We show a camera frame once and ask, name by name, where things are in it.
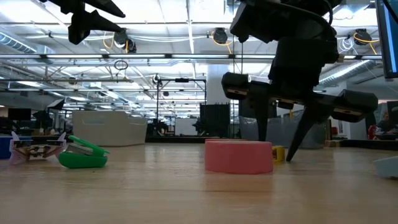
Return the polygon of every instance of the monitor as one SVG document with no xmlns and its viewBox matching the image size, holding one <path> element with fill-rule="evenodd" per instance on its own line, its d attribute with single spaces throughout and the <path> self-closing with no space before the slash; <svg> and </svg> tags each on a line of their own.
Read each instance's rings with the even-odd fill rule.
<svg viewBox="0 0 398 224">
<path fill-rule="evenodd" d="M 392 10 L 398 14 L 398 1 L 389 1 Z M 398 24 L 395 22 L 383 0 L 376 0 L 377 23 L 381 40 L 381 52 L 385 78 L 398 78 Z"/>
<path fill-rule="evenodd" d="M 8 118 L 13 121 L 30 121 L 32 110 L 28 108 L 8 108 Z"/>
</svg>

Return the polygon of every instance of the green clip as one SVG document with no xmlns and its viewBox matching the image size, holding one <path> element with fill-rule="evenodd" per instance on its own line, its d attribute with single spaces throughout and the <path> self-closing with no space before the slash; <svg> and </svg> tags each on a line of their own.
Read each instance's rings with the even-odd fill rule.
<svg viewBox="0 0 398 224">
<path fill-rule="evenodd" d="M 109 152 L 99 146 L 86 142 L 76 136 L 69 136 L 70 140 L 82 146 L 69 144 L 65 152 L 60 153 L 59 161 L 61 165 L 69 168 L 97 168 L 104 167 L 108 158 L 105 154 Z"/>
</svg>

